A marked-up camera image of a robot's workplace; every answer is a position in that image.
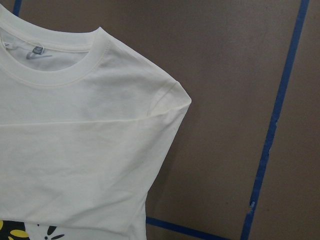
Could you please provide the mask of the cream long-sleeve cat shirt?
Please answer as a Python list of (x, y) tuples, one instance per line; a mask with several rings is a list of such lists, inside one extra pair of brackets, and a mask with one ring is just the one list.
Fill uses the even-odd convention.
[(192, 100), (109, 35), (0, 9), (0, 237), (144, 240), (146, 198)]

